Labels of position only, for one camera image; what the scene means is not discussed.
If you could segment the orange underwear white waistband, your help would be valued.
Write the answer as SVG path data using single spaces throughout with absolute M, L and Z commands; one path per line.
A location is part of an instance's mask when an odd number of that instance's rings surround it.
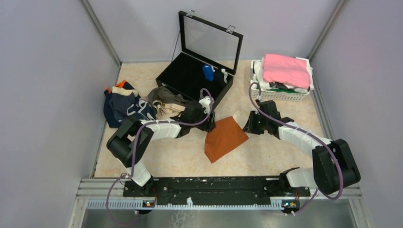
M 224 155 L 245 143 L 249 136 L 243 131 L 248 121 L 245 111 L 236 111 L 233 115 L 220 119 L 215 128 L 207 133 L 204 153 L 210 163 L 215 163 Z

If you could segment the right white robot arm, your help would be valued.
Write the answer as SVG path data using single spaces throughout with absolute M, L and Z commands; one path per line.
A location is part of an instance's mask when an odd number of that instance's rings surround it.
M 279 191 L 291 196 L 299 187 L 317 188 L 332 194 L 361 180 L 361 174 L 347 141 L 331 140 L 301 128 L 293 119 L 281 117 L 272 100 L 255 101 L 243 130 L 261 135 L 268 133 L 286 141 L 312 159 L 312 168 L 291 168 L 280 174 Z

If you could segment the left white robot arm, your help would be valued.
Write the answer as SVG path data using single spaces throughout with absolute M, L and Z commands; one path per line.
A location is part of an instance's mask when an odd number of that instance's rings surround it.
M 134 190 L 140 196 L 152 192 L 151 174 L 142 162 L 142 157 L 151 141 L 164 138 L 181 138 L 194 127 L 211 130 L 214 128 L 214 100 L 204 97 L 198 102 L 189 103 L 185 110 L 175 118 L 164 120 L 140 120 L 130 117 L 107 141 L 106 147 L 127 169 L 125 178 L 130 178 Z

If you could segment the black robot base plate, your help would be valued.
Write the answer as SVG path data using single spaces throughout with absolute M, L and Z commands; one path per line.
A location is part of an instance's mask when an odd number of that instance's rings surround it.
M 142 187 L 126 181 L 123 196 L 151 198 L 158 206 L 260 206 L 274 197 L 309 197 L 310 191 L 292 188 L 278 176 L 153 177 Z

